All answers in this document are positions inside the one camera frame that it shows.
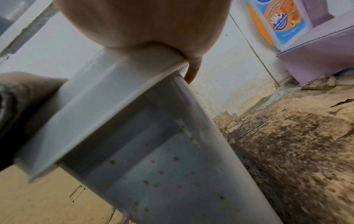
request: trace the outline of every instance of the soap bottle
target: soap bottle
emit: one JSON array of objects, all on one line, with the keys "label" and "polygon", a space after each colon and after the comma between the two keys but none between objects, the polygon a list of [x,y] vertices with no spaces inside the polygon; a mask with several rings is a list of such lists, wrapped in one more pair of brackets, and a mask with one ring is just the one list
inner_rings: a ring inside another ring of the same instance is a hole
[{"label": "soap bottle", "polygon": [[301,0],[248,0],[280,51],[313,28]]}]

